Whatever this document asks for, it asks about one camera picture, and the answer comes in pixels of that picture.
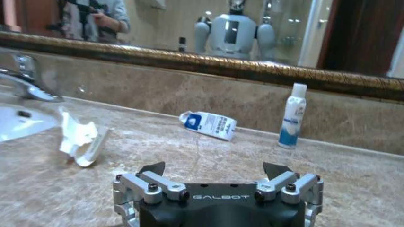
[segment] person holding camera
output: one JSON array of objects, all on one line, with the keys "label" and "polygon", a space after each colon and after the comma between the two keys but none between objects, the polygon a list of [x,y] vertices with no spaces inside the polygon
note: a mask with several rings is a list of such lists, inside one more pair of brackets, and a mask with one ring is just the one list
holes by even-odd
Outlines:
[{"label": "person holding camera", "polygon": [[66,0],[62,30],[69,39],[117,43],[130,30],[123,0]]}]

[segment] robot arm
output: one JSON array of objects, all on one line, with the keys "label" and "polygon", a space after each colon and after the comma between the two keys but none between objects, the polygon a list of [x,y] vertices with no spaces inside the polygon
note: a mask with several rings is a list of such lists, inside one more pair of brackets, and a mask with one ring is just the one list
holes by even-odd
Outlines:
[{"label": "robot arm", "polygon": [[254,183],[178,183],[162,177],[158,166],[113,180],[114,212],[125,227],[314,226],[322,210],[319,176],[299,177],[286,166],[263,163],[267,178]]},{"label": "robot arm", "polygon": [[257,42],[261,53],[261,59],[273,58],[274,32],[269,24],[261,24],[257,28]]},{"label": "robot arm", "polygon": [[205,45],[210,33],[210,20],[206,17],[199,17],[194,24],[194,51],[195,53],[205,52]]}]

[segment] gold mirror frame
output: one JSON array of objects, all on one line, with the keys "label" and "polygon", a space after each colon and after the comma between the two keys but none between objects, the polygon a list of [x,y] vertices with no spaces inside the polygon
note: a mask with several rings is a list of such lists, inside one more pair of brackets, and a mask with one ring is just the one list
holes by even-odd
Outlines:
[{"label": "gold mirror frame", "polygon": [[171,70],[213,74],[231,79],[290,86],[377,99],[404,100],[404,80],[347,72],[243,61],[191,53],[154,50],[0,31],[0,46],[87,59],[129,63]]}]

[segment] white sink basin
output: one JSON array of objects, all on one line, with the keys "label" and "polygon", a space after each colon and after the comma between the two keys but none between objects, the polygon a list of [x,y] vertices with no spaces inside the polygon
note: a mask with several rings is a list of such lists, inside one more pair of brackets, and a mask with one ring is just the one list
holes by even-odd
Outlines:
[{"label": "white sink basin", "polygon": [[0,104],[0,143],[39,133],[57,124],[57,119],[38,110]]}]

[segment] marble countertop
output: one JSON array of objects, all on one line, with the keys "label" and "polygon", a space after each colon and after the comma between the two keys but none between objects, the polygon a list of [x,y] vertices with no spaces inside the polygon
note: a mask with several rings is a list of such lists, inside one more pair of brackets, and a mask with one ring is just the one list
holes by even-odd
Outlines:
[{"label": "marble countertop", "polygon": [[0,226],[118,225],[111,179],[158,161],[166,162],[165,176],[185,183],[250,182],[265,177],[263,161],[286,165],[323,178],[315,226],[404,225],[402,156],[311,140],[286,150],[275,134],[242,128],[225,142],[185,130],[173,116],[78,99],[42,103],[0,90],[0,103],[50,112],[61,105],[81,122],[113,128],[90,168],[67,163],[58,152],[59,128],[0,144]]}]

